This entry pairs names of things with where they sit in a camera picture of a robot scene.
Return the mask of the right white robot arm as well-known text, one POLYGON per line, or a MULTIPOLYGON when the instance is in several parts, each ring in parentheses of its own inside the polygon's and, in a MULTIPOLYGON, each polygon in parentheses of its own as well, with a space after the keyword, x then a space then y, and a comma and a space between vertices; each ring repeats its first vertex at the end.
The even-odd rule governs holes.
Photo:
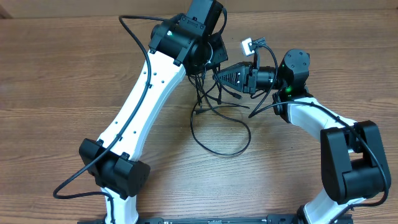
POLYGON ((322 191, 295 215, 268 215, 267 222, 352 223, 348 210, 384 203, 391 187, 381 135, 372 121, 357 122, 322 106, 306 87, 309 65, 308 53, 291 49, 277 68, 260 66, 256 55, 215 78, 241 93, 274 90, 274 113, 320 142, 322 191))

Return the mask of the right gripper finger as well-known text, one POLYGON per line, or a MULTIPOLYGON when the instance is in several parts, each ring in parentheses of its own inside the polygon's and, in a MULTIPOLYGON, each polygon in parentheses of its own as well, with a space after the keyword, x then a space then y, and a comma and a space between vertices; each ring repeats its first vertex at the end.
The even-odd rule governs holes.
POLYGON ((249 75, 252 62, 239 62, 218 72, 218 79, 225 82, 244 82, 249 75))
POLYGON ((250 88, 248 85, 248 79, 244 78, 242 80, 237 80, 233 78, 222 78, 222 84, 231 87, 234 90, 237 90, 238 92, 242 93, 249 93, 250 88))

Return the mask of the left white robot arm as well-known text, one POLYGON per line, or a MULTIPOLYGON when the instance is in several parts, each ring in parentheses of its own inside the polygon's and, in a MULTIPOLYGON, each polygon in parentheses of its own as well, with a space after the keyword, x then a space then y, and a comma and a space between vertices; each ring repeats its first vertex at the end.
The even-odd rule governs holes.
POLYGON ((147 135, 186 75, 227 59, 222 32, 214 31, 226 15, 218 1, 193 1, 187 13, 160 19, 144 51, 141 74, 119 113, 98 139, 81 143, 81 159, 106 200, 106 215, 98 223, 137 223, 136 196, 150 172, 139 160, 147 135))

